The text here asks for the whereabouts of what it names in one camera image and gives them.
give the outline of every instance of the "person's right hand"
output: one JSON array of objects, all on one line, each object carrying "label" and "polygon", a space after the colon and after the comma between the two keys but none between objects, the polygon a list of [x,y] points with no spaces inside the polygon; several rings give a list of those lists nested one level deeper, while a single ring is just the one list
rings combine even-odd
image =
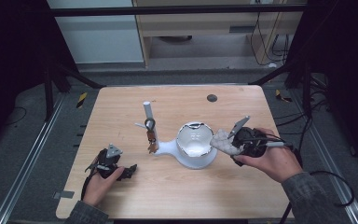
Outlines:
[{"label": "person's right hand", "polygon": [[[272,137],[269,134],[274,134],[269,129],[257,128],[257,130],[265,133],[267,137]],[[234,159],[263,171],[280,183],[303,171],[295,154],[287,147],[267,147],[264,155],[259,158],[238,155]]]}]

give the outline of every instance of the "metal frame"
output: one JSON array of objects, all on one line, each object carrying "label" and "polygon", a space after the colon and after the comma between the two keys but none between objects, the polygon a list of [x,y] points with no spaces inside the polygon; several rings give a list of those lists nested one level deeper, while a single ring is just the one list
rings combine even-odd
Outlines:
[{"label": "metal frame", "polygon": [[234,12],[296,12],[322,10],[326,5],[308,4],[256,4],[218,6],[172,6],[172,7],[96,7],[53,8],[51,10],[27,10],[25,12],[54,17],[120,16],[154,14],[234,13]]}]

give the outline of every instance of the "sleeve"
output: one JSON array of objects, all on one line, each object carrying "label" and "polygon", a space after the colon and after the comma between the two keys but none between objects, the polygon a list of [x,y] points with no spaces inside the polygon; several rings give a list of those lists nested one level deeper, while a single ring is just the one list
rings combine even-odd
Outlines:
[{"label": "sleeve", "polygon": [[283,181],[283,189],[292,204],[296,223],[336,223],[334,205],[319,182],[309,173],[300,173]]},{"label": "sleeve", "polygon": [[107,219],[108,215],[103,211],[78,201],[65,224],[104,224]]}]

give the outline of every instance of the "white cabinet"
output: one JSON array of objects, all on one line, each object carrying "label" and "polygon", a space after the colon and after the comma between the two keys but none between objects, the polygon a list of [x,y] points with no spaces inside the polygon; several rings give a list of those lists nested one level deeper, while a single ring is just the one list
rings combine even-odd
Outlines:
[{"label": "white cabinet", "polygon": [[[51,8],[132,7],[131,0],[48,0]],[[57,17],[76,64],[143,63],[135,17]]]}]

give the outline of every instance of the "wooden table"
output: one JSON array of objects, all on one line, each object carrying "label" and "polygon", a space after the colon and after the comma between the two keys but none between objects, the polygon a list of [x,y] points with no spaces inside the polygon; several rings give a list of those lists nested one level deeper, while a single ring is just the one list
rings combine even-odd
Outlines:
[{"label": "wooden table", "polygon": [[[209,94],[217,101],[207,100]],[[80,199],[84,170],[100,150],[113,143],[124,152],[118,165],[138,169],[115,183],[101,209],[111,218],[261,218],[281,217],[288,200],[281,185],[255,168],[236,165],[218,152],[201,170],[190,170],[171,156],[148,154],[143,102],[150,101],[158,140],[168,142],[189,121],[202,121],[214,132],[230,131],[246,115],[248,127],[277,132],[265,95],[258,86],[155,86],[101,89],[77,152],[57,217],[66,218]]]}]

